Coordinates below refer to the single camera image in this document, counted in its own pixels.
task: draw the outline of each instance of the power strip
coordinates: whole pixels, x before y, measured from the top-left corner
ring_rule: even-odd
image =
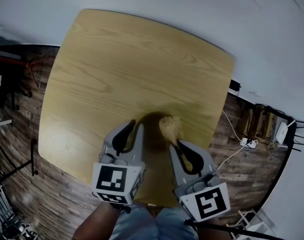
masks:
[[[248,147],[254,149],[257,146],[257,141],[253,141],[252,139],[248,139],[248,138],[243,137],[242,141],[240,142],[240,145],[241,146],[248,146]]]

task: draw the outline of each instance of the black strap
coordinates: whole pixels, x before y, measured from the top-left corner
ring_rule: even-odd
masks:
[[[254,238],[263,238],[263,239],[268,239],[268,240],[283,240],[282,238],[278,238],[278,237],[271,236],[271,235],[268,235],[268,234],[263,234],[263,233],[248,231],[248,230],[242,230],[242,229],[238,229],[238,228],[234,228],[234,227],[221,226],[221,225],[215,225],[215,224],[207,224],[205,222],[194,223],[190,219],[186,220],[185,224],[190,225],[190,226],[196,226],[198,228],[221,230],[221,231],[226,231],[226,232],[230,232],[230,233],[234,233],[234,234],[245,235],[245,236],[254,237]]]
[[[127,214],[129,214],[131,212],[131,207],[129,206],[124,206],[124,205],[119,205],[117,203],[114,202],[108,202],[114,209],[120,210],[120,211],[125,211]]]

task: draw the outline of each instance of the black cable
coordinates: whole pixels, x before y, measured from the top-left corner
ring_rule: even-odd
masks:
[[[278,237],[271,236],[268,234],[263,234],[263,233],[258,233],[258,232],[253,232],[253,231],[248,231],[248,230],[243,230],[243,229],[238,229],[238,228],[233,228],[233,227],[228,227],[228,226],[207,224],[204,222],[193,223],[190,219],[186,220],[184,224],[189,225],[189,226],[197,226],[199,228],[221,230],[221,231],[226,231],[229,233],[245,235],[245,236],[254,237],[254,238],[262,238],[262,239],[268,239],[268,240],[283,240],[282,238],[278,238]]]
[[[285,114],[283,111],[274,109],[274,108],[272,108],[271,106],[266,106],[266,105],[264,105],[264,104],[256,104],[256,105],[257,105],[257,106],[264,106],[263,110],[265,110],[266,108],[269,108],[269,109],[271,109],[271,110],[274,110],[274,111],[277,111],[277,112],[279,112],[279,113],[282,113],[283,115],[286,116],[286,114]]]
[[[131,207],[129,206],[124,206],[122,204],[114,203],[114,202],[107,202],[109,203],[114,209],[120,210],[120,211],[125,211],[127,214],[131,213]]]

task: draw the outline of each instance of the denim shorts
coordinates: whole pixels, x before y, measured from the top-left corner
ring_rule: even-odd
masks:
[[[117,220],[111,240],[197,240],[195,230],[184,221],[189,216],[181,208],[163,208],[153,218],[143,205],[131,205]]]

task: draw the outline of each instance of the wooden floor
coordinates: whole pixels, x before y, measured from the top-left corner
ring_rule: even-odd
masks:
[[[21,55],[28,59],[57,53],[57,48],[39,47],[20,49]],[[2,127],[0,145],[16,165],[29,160],[29,147],[32,138],[38,138],[38,128],[42,101],[47,80],[54,60],[35,67],[35,76],[40,84],[37,88],[28,72],[23,83],[31,89],[33,97],[16,96],[19,111],[11,110],[8,97],[0,118],[12,118],[13,124]],[[234,127],[241,115],[236,98],[228,95],[224,111]],[[219,165],[240,148],[239,141],[222,114],[211,141],[209,153]],[[35,151],[35,169],[38,175],[32,177],[30,166],[20,170],[3,182],[4,191],[14,207],[35,227],[35,231],[44,239],[71,239],[75,229],[97,206],[98,201],[91,194],[91,188],[81,181],[53,166]],[[268,154],[264,150],[245,148],[226,162],[220,169],[221,180],[228,185],[231,211],[224,214],[224,223],[233,223],[239,219],[238,210],[247,210],[257,206],[271,183],[285,157],[284,152]],[[5,173],[12,168],[0,155],[0,168]]]

